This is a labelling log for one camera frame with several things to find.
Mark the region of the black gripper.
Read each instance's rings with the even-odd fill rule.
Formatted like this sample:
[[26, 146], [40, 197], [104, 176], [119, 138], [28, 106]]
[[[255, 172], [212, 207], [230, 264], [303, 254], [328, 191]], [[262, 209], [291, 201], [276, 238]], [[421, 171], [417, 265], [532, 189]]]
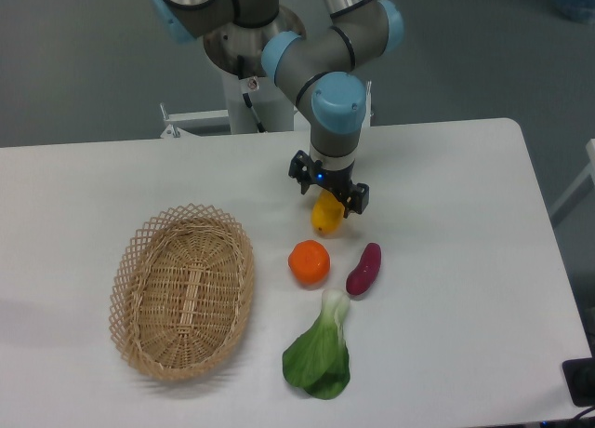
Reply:
[[305, 194], [311, 185], [332, 193], [342, 204], [343, 218], [347, 219], [352, 213], [361, 215], [369, 203], [369, 186], [353, 183], [352, 171], [353, 163], [340, 170], [329, 170], [320, 160], [314, 161], [299, 150], [290, 161], [288, 175], [297, 181], [301, 194]]

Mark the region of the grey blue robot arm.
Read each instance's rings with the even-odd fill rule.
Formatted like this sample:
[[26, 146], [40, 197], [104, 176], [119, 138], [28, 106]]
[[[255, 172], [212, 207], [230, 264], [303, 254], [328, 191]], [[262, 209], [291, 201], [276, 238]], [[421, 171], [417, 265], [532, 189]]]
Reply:
[[279, 0], [151, 0], [179, 42], [204, 40], [221, 70], [245, 83], [267, 77], [310, 123], [307, 152], [292, 158], [289, 176], [303, 192], [331, 193], [343, 214], [361, 214], [369, 188], [353, 183], [366, 115], [366, 89], [353, 71], [403, 40], [401, 13], [388, 0], [324, 0], [331, 26], [316, 38]]

